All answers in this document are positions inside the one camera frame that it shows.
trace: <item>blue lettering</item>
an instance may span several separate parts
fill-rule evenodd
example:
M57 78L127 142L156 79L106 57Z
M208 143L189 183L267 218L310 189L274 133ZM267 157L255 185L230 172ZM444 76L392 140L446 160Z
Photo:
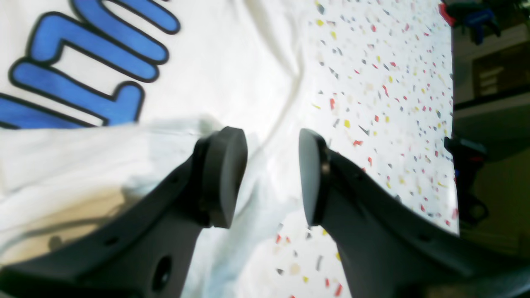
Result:
M103 0L71 0L74 10L87 23L154 63L162 64L167 61L169 53L166 47L116 17L102 2Z
M180 30L177 18L152 0L118 0L123 6L134 11L167 34L176 34Z
M59 60L64 45L69 45L137 80L153 82L158 77L156 66L60 13L47 13L39 20L30 38L28 56L38 62L52 64Z
M0 127L82 128L92 126L69 116L0 93Z
M135 82L124 82L112 97L68 77L64 73L21 60L11 68L13 85L41 94L104 120L104 125L119 125L138 119L144 91Z

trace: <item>round hole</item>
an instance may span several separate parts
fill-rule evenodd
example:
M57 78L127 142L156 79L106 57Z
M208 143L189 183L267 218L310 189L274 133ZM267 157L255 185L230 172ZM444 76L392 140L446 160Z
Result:
M120 240L118 237L112 237L107 239L103 244L105 244L105 246L113 246L118 243L118 240Z
M431 237L429 237L429 236L425 236L425 235L423 235L423 234L420 234L420 235L418 236L418 238L419 238L421 241L423 241L423 242L431 242L431 241L432 241Z
M160 259L153 276L153 291L158 292L166 286L171 276L171 257Z

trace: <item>red speck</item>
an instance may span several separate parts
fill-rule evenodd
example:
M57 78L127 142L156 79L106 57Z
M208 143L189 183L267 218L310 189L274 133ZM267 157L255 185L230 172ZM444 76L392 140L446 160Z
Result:
M339 287L337 288L337 291L335 292L335 297L340 296L340 293L342 293L342 285L339 284Z

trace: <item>black outline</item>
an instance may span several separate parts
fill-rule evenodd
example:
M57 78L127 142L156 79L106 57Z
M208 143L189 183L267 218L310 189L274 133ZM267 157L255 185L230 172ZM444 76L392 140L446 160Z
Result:
M5 93L1 93L0 92L0 97L3 97L7 100L10 100L10 101L13 101L13 102L16 102L18 104L21 104L23 106L26 106L30 109L34 109L34 110L38 110L40 112L43 112L43 113L46 113L46 114L49 114L51 116L54 116L54 117L57 117L57 118L60 118L62 120L66 120L66 121L69 121L69 122L72 122L74 124L78 124L80 126L84 126L84 127L95 127L95 125L93 124L90 124L90 123L86 123L82 120L79 120L77 118L74 118L74 117L71 117L71 116L68 116L68 115L65 115L63 113L60 113L60 112L57 112L57 111L54 111L54 110L50 110L48 108L45 108L43 106L39 106L37 104L34 104L32 102L29 102L29 101L25 101L23 99L20 99L20 98L17 98L17 97L13 97L11 95L7 95ZM5 122L1 122L0 121L0 127L5 127L5 128L8 128L8 129L29 129L29 128L21 128L21 127L18 127L18 126L15 126L15 125L12 125L12 124L9 124L9 123L5 123Z
M132 29L133 31L135 31L136 33L138 33L139 35L142 35L144 36L145 38L147 38L148 40L152 41L153 43L157 44L158 46L160 46L164 52L165 52L165 58L163 60L160 60L160 61L157 61L157 60L154 60L154 59L151 59L149 57L146 57L136 51L134 51L134 49L132 48L129 48L126 44L122 43L121 41L115 39L114 37L110 36L109 34L106 33L106 31L104 31L103 29L100 29L99 27L97 27L96 25L94 25L92 22L90 22L87 18L84 17L84 15L81 13L81 10L79 10L76 5L75 5L75 2L77 0L69 0L69 4L70 4L70 7L72 9L72 11L74 12L74 14L82 21L82 22L85 22L86 24L92 26L93 28L95 28L96 30L98 30L101 34L103 34L104 36L108 37L109 39L112 39L114 40L115 42L118 42L120 43L121 45L123 45L124 47L128 48L130 51L133 51L135 53L137 53L138 55L142 56L145 60L153 63L153 64L156 64L156 65L162 65L162 64L165 64L168 60L169 60L169 50L167 49L167 47L165 45L163 45L161 42L159 42L158 40L152 38L151 36L149 36L148 34L146 34L144 31L132 26L131 24L125 22L123 19L119 18L118 16L116 16L115 14L113 14L113 12L111 12L107 7L105 7L105 5L103 5L103 0L82 0L82 1L95 1L97 2L98 6L101 8L102 11L106 12L111 18L115 19L116 21L122 23L124 26ZM131 13L134 13L140 17L142 17L141 15L139 15L136 11L133 11L123 5L121 5L121 3L119 3L119 0L107 0L109 2L112 2L112 3L115 3L125 9L127 9L128 11L130 11Z
M116 47L118 47L118 48L120 48L120 49L122 49L122 50L124 50L124 51L126 51L128 53L130 53L133 56L136 56L138 59L140 59L140 60L144 61L145 63L149 64L149 62L147 62L144 59L142 59L142 57L139 56L136 52L131 52L128 48L124 48L124 47L122 47L120 45L117 45L114 41L109 40L105 36L101 36L99 34L99 32L94 32L94 30L91 27L86 26L86 24L84 24L84 23L82 23L82 22L80 22L80 21L78 21L78 20L76 20L76 19L74 19L74 18L72 18L70 16L67 16L65 14L59 13L59 12L48 12L48 13L45 13L37 20L37 22L33 26L31 34L29 36L28 44L26 45L26 53L25 54L26 54L27 57L31 57L31 48L33 47L33 40L35 38L35 34L37 33L37 29L40 27L40 24L41 24L42 20L44 20L45 18L47 18L49 16L58 16L58 17L62 17L64 19L66 19L67 21L71 21L72 23L77 24L82 29L85 29L86 31L88 31L88 32L90 32L92 34L95 34L98 37L101 37L102 39L108 41L109 43L112 43ZM64 50L65 46L69 46L69 47L75 49L76 51L78 51L80 53L83 53L84 55L86 55L86 56L88 56L88 57L90 57L90 58L92 58L92 59L94 59L96 61L99 61L99 62L109 66L110 68L112 68L112 69L114 69L114 70L116 70L118 72L121 72L121 73L123 73L123 74L125 74L125 75L127 75L127 76L129 76L131 78L134 78L135 80L141 81L141 82L152 83L152 82L156 81L158 79L158 77L160 76L160 71L158 70L158 67L156 65L153 65L153 67L155 68L155 72L156 72L155 76L152 79L146 80L144 78L141 78L141 77L139 77L137 75L134 75L134 74L126 71L125 69L121 69L121 68L118 68L117 66L115 66L113 64L110 64L108 61L101 59L101 57L99 57L97 55L94 55L94 54L90 53L89 51L87 51L87 50L85 50L85 49L83 49L83 48L81 48L81 47L79 47L79 46L77 46L77 45L65 40L65 39L62 39L62 38L59 40L59 47L58 47L57 53L52 59L50 59L50 60L48 60L46 62L39 62L39 61L34 61L34 62L39 63L41 65L51 65L51 64L54 64L56 62L59 62L59 60L61 59L61 56L63 55L63 50Z
M56 96L51 95L51 94L46 94L46 93L40 91L39 89L36 89L36 88L30 87L30 86L26 86L26 85L24 85L24 84L22 84L22 83L19 83L19 82L15 79L15 77L13 76L13 71L14 71L14 70L16 69L16 67L19 66L21 63L31 63L31 64L34 64L34 65L36 65L36 66L42 67L42 68L44 68L44 69L46 69L46 70L48 70L48 71L51 71L51 72L53 72L53 73L56 73L56 74L58 74L58 75L61 75L61 76L65 77L65 78L67 78L68 80L70 80L72 83L76 84L77 86L79 86L79 87L81 87L81 88L83 88L83 89L85 89L85 90L87 90L87 91L89 91L89 92L92 92L92 93L94 93L94 94L96 94L96 95L99 95L99 96L101 96L101 97L103 97L103 98L105 98L105 99L107 99L107 100L109 100L109 101L111 101L111 102L116 102L116 95L117 95L118 90L119 90L121 87L123 87L123 86L125 86L125 85L136 86L136 87L139 88L139 90L140 90L140 92L141 92L141 94L142 94L141 97L140 97L139 104L138 104L138 110L136 111L136 115L135 115L135 117L134 117L134 121L135 121L135 122L138 121L138 118L139 118L140 113L141 113L141 111L142 111L142 109L143 109L143 106L144 106L145 91L144 91L143 87L142 87L140 84L136 83L136 82L133 82L133 81L124 81L124 82L121 82L120 84L118 84L118 85L116 86L116 88L114 89L114 92L112 93L112 95L109 96L109 95L107 95L107 94L105 94L105 93L102 93L102 92L100 92L100 91L98 91L98 90L96 90L96 89L94 89L94 88L92 88L92 87L90 87L90 86L87 86L87 85L85 85L85 84L83 84L83 83L81 83L81 82L79 82L79 81L73 79L73 78L70 77L69 75L67 75L67 74L65 74L65 73L63 73L63 72L61 72L61 71L59 71L59 70L57 70L57 69L55 69L55 68L53 68L53 67L51 67L51 66L49 66L49 65L46 65L46 64L44 64L44 63L36 62L36 61L34 61L33 59L31 59L31 58L27 58L27 57L20 58L19 60L15 61L15 63L13 63L13 65L11 65L11 67L10 67L10 69L9 69L9 72L8 72L8 77L9 77L9 81L11 82L11 84L13 84L14 86L19 87L19 88L21 88L21 89L27 90L27 91L29 91L29 92L32 92L32 93L38 94L38 95L40 95L40 96L43 96L43 97L49 98L49 99L54 100L54 101L57 101L57 102L60 102L60 103L62 103L62 104L64 104L64 105L66 105L66 106L69 106L69 107L71 107L71 108L74 108L74 109L79 110L79 111L82 111L82 112L85 112L85 113L87 113L87 114L89 114L89 115L95 116L95 117L97 117L97 118L103 120L103 124L102 124L102 126L108 126L108 123L109 123L108 118L105 118L105 117L101 116L100 114L96 114L94 111L91 111L91 110L88 110L88 109L85 109L85 108L79 107L79 106L77 106L77 105L75 105L75 104L72 104L71 102L69 102L69 101L67 101L67 100L64 100L64 99L62 99L62 98L56 97Z
M182 28L180 22L179 22L179 19L176 18L176 16L171 13L169 10L165 9L162 5L154 2L153 0L144 0L144 1L148 1L148 2L151 2L153 3L155 6L158 6L161 10L167 12L170 16L173 17L173 19L175 20L175 22L177 23L178 25L178 28L176 30L165 30L163 27L160 27L158 24L152 22L150 19L147 19L141 15L138 14L139 17L141 17L142 19L146 20L147 22L149 22L150 24L152 24L153 26L157 27L158 29L160 29L162 32L166 33L166 34L169 34L169 35L175 35L177 33L179 33L180 29ZM123 6L126 6L128 10L132 11L132 12L138 12L136 9L130 7L129 5L123 3Z

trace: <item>red object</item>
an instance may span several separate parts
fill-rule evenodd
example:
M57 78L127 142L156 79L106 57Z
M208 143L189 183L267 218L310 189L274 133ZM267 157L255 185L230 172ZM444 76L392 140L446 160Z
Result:
M335 297L340 296L340 293L342 293L342 285L339 284L339 287L337 288L337 291L335 292Z
M443 4L443 3L440 3L440 5L438 5L438 9L440 11L440 15L442 15L442 17L444 18L444 20L447 22L447 24L449 24L449 26L453 27L454 24L456 23L456 19L451 17L448 13L447 13L447 5L446 4Z

